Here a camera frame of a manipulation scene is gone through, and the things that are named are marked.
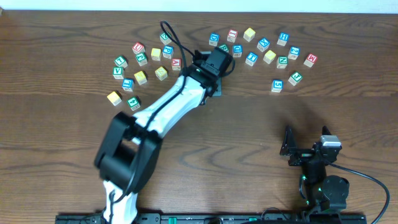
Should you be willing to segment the yellow O wooden block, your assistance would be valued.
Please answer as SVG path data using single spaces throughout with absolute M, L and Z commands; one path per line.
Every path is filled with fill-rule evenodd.
M 276 53 L 273 52 L 272 50 L 268 50 L 264 54 L 263 61 L 265 61 L 265 63 L 267 63 L 267 64 L 271 64 L 275 58 L 276 58 Z

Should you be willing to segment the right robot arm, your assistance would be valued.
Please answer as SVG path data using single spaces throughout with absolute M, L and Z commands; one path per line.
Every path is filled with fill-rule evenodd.
M 340 150 L 341 141 L 326 126 L 322 127 L 319 140 L 310 149 L 299 148 L 292 128 L 287 126 L 285 129 L 280 155 L 289 157 L 289 166 L 302 168 L 299 192 L 307 200 L 310 213 L 338 213 L 346 208 L 348 180 L 326 174 L 326 166 L 336 161 Z

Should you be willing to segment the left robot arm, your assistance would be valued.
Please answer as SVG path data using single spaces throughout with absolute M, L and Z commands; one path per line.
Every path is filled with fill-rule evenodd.
M 218 80 L 233 72 L 234 58 L 216 47 L 195 52 L 175 84 L 155 103 L 129 116 L 118 113 L 94 159 L 106 189 L 103 223 L 132 223 L 138 193 L 152 176 L 164 136 L 190 110 L 213 96 Z

